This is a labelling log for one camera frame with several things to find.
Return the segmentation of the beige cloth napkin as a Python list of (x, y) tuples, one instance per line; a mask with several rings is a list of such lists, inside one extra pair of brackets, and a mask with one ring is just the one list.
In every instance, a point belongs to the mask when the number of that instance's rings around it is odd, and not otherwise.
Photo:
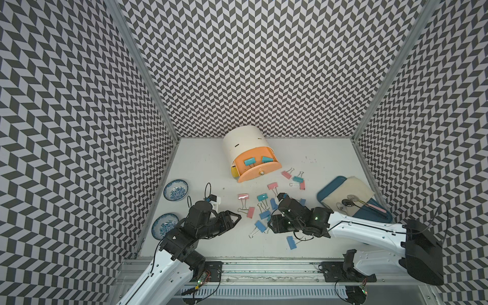
[(375, 193), (368, 184), (356, 177), (336, 177), (325, 188), (324, 198), (320, 203), (330, 207), (336, 212), (354, 216), (368, 202)]

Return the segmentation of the blue binder clip centre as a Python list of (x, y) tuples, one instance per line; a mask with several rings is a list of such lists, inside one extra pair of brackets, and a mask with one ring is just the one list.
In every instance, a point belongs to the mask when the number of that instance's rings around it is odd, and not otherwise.
[(278, 204), (276, 203), (274, 198), (270, 199), (270, 203), (271, 203), (271, 209), (272, 210), (278, 209)]

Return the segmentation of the pink handled utensil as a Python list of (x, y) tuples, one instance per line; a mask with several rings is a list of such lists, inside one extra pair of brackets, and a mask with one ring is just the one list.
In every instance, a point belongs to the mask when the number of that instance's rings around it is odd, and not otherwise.
[(380, 213), (383, 213), (383, 214), (387, 214), (387, 211), (381, 207), (378, 207), (378, 206), (375, 206), (375, 205), (372, 205), (370, 203), (367, 203), (367, 202), (363, 202), (363, 201), (359, 201), (361, 204), (363, 204), (364, 206), (368, 207), (368, 208), (371, 208), (373, 210), (376, 210)]

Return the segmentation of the blue binder clip lower left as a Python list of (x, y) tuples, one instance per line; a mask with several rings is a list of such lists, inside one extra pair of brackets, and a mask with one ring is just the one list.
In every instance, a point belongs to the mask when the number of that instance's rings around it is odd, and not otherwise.
[(256, 221), (255, 224), (254, 224), (254, 229), (248, 235), (248, 237), (249, 238), (253, 238), (258, 233), (264, 233), (264, 232), (266, 232), (266, 230), (267, 230), (267, 227), (261, 221)]

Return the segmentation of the yellow middle drawer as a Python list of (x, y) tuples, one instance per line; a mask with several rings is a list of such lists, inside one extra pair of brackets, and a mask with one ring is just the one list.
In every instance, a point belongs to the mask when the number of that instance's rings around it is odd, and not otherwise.
[(240, 173), (236, 165), (231, 166), (231, 175), (235, 179), (238, 179), (240, 177)]

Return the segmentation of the pink binder clip lower left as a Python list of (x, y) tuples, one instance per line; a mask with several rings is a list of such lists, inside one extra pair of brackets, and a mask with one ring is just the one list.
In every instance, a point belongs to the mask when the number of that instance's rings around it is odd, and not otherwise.
[(250, 208), (239, 208), (238, 212), (241, 214), (245, 214), (247, 218), (252, 219), (254, 217), (255, 213), (255, 208), (250, 207)]

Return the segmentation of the blue patterned bowl near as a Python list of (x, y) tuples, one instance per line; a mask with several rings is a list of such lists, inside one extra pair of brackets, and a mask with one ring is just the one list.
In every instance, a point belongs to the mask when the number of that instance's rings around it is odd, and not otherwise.
[(166, 213), (158, 217), (151, 226), (152, 237), (156, 240), (163, 240), (165, 235), (174, 229), (179, 218), (174, 213)]

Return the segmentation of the blue binder clip bottom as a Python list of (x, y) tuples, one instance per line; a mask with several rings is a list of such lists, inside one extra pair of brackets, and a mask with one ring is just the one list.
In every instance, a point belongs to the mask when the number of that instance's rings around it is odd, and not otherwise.
[(293, 236), (286, 237), (288, 247), (291, 250), (297, 249), (297, 244), (299, 243), (298, 239), (295, 239)]

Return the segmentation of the blue patterned bowl far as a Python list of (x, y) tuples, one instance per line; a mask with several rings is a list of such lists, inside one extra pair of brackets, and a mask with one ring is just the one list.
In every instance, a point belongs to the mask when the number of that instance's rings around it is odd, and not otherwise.
[(182, 179), (170, 181), (163, 190), (163, 195), (170, 202), (177, 202), (188, 194), (188, 183)]

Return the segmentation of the orange top drawer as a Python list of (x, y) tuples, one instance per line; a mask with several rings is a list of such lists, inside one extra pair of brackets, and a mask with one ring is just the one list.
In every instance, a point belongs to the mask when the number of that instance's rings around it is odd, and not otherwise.
[[(263, 163), (262, 157), (267, 156), (274, 159), (274, 162)], [(246, 166), (244, 161), (249, 158), (255, 158), (255, 166)], [(240, 177), (236, 179), (238, 183), (262, 177), (265, 174), (277, 171), (282, 168), (282, 164), (277, 160), (274, 151), (270, 147), (256, 147), (241, 153), (237, 156), (232, 165), (236, 165), (240, 173)]]

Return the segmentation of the aluminium front rail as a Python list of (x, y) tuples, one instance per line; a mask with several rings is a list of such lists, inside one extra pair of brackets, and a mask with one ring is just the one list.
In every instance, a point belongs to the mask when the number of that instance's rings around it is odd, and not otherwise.
[[(207, 258), (208, 261), (222, 261), (223, 284), (278, 285), (297, 283), (319, 284), (326, 283), (319, 265), (321, 262), (343, 261), (340, 259), (216, 259)], [(133, 285), (142, 272), (148, 267), (152, 259), (126, 260), (119, 268), (118, 275), (112, 285)], [(367, 285), (424, 285), (411, 278), (407, 273), (380, 273), (374, 272), (377, 282)]]

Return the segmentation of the teal binder clip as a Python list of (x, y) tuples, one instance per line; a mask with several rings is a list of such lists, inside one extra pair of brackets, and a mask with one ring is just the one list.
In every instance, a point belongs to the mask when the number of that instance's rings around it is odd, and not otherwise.
[(270, 158), (270, 157), (267, 157), (267, 156), (263, 156), (262, 157), (262, 162), (263, 163), (274, 162), (274, 159), (273, 158)]
[(303, 174), (304, 172), (299, 172), (298, 175), (292, 177), (292, 180), (298, 182), (299, 184), (302, 183), (304, 181)]
[(256, 159), (255, 159), (254, 157), (253, 157), (253, 158), (246, 159), (246, 160), (244, 161), (244, 164), (245, 164), (246, 166), (255, 166), (255, 164), (256, 164)]
[(269, 210), (268, 195), (266, 193), (258, 195), (257, 200), (262, 209)]

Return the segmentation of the metal spoon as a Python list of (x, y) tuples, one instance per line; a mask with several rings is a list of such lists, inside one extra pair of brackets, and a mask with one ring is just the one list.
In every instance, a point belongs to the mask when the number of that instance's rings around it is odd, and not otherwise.
[(349, 194), (345, 199), (342, 199), (340, 202), (336, 203), (336, 207), (343, 212), (348, 212), (348, 209), (351, 207), (361, 209), (364, 207), (364, 205), (359, 202), (360, 200), (361, 199), (358, 196)]

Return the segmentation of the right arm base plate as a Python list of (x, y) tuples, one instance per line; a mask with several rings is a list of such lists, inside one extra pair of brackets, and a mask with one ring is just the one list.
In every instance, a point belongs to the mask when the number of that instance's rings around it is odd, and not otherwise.
[(322, 272), (327, 283), (376, 283), (376, 276), (365, 276), (352, 267), (344, 267), (342, 261), (321, 262), (319, 271)]

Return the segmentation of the blue binder clip centre low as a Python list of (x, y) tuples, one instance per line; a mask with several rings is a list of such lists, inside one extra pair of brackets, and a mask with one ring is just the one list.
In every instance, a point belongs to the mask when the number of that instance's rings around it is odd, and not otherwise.
[(260, 210), (260, 214), (259, 214), (260, 219), (261, 220), (269, 219), (269, 217), (271, 216), (271, 212), (270, 212), (269, 208), (267, 206), (263, 205), (262, 203), (259, 203), (258, 207)]

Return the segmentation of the pink binder clip far right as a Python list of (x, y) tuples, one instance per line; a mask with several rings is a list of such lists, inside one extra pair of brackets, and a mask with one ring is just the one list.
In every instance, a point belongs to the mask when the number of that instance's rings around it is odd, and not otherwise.
[(292, 173), (295, 169), (291, 168), (289, 170), (282, 171), (281, 174), (286, 178), (286, 179), (292, 179)]

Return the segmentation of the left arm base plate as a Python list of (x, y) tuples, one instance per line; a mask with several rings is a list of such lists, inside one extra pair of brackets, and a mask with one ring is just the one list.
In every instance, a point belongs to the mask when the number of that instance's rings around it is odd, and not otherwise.
[(195, 282), (203, 285), (204, 283), (220, 282), (222, 278), (222, 261), (208, 261), (195, 275)]

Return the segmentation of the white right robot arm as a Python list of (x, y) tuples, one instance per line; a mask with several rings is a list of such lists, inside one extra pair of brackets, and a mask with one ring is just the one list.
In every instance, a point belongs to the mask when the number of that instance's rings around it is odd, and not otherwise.
[(346, 274), (406, 272), (428, 285), (444, 284), (443, 242), (429, 227), (410, 219), (405, 224), (374, 222), (346, 216), (329, 207), (308, 208), (286, 193), (268, 226), (275, 234), (301, 232), (313, 238), (343, 238), (374, 246), (373, 251), (350, 249), (344, 255)]

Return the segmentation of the pink binder clip centre top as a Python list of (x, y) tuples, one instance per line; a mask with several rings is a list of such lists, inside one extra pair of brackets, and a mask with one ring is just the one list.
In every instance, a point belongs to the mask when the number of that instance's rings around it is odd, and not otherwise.
[(277, 182), (272, 182), (271, 184), (267, 185), (268, 189), (273, 192), (274, 196), (278, 196), (278, 183)]

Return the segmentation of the white round drawer cabinet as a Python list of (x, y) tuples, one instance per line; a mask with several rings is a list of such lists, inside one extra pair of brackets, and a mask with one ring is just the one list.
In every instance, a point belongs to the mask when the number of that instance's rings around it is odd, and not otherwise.
[(256, 147), (271, 147), (263, 133), (253, 125), (238, 127), (228, 132), (222, 140), (222, 148), (228, 163), (231, 164), (241, 153)]

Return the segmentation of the blue patterned bowl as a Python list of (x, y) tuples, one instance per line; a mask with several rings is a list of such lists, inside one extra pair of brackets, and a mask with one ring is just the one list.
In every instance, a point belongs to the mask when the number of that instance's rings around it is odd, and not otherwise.
[(174, 213), (166, 213), (158, 217), (151, 226), (152, 237), (156, 240), (163, 240), (165, 235), (174, 229), (179, 218)]
[(182, 179), (170, 181), (163, 190), (163, 195), (170, 202), (177, 202), (188, 194), (188, 183)]

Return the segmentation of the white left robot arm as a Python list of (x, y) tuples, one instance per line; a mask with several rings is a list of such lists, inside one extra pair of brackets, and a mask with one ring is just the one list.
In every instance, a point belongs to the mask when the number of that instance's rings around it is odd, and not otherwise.
[(152, 262), (118, 304), (167, 304), (193, 278), (205, 271), (205, 257), (196, 251), (200, 240), (232, 230), (241, 220), (238, 213), (216, 212), (201, 200), (170, 230), (155, 249)]

